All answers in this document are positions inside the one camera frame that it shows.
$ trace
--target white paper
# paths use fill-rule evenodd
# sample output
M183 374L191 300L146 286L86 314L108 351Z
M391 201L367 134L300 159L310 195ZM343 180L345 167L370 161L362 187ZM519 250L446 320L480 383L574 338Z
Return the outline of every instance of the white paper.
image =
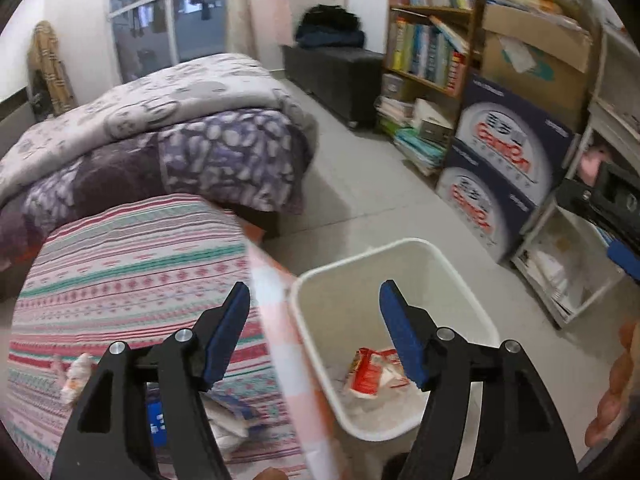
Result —
M536 66L536 61L533 59L529 49L520 40L510 36L500 36L500 44L518 74L522 74Z

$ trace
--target silver bolt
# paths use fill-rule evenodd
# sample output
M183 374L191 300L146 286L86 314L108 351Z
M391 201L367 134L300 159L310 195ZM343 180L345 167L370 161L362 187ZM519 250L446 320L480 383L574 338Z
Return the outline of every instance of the silver bolt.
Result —
M124 352L125 345L122 341L116 341L109 346L109 352L114 355L122 354Z
M455 338L456 333L453 332L453 330L450 328L439 328L436 332L436 336L438 336L438 339L441 339L443 341L451 341L453 338Z
M183 328L182 330L178 330L178 332L175 333L176 340L180 341L181 343L188 341L192 337L193 337L193 332L188 328Z
M522 346L520 346L520 343L514 341L513 339L509 339L504 344L504 347L507 349L507 352L511 352L512 354L517 354L520 350L522 350Z

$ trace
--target sliding glass door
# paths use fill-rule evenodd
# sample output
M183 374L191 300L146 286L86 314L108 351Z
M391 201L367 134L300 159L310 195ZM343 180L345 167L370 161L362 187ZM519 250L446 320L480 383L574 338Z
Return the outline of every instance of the sliding glass door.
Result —
M110 0L123 82L225 49L225 0Z

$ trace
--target white trash can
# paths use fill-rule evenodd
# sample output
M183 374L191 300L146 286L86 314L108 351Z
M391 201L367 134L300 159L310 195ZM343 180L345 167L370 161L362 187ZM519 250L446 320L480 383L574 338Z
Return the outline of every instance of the white trash can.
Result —
M340 391L358 348L393 346L378 303L386 280L395 280L407 303L426 309L437 326L449 326L469 342L501 343L466 283L427 241L399 240L300 276L290 304L324 394L344 431L370 442L389 441L419 426L428 399L412 384L409 393L362 417L347 409ZM478 406L479 386L472 385L471 399Z

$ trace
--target black ottoman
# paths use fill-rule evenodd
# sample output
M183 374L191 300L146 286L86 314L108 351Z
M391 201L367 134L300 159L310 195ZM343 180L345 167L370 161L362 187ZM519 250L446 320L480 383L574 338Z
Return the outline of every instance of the black ottoman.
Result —
M383 54L350 46L283 46L287 79L313 94L350 128L376 121Z

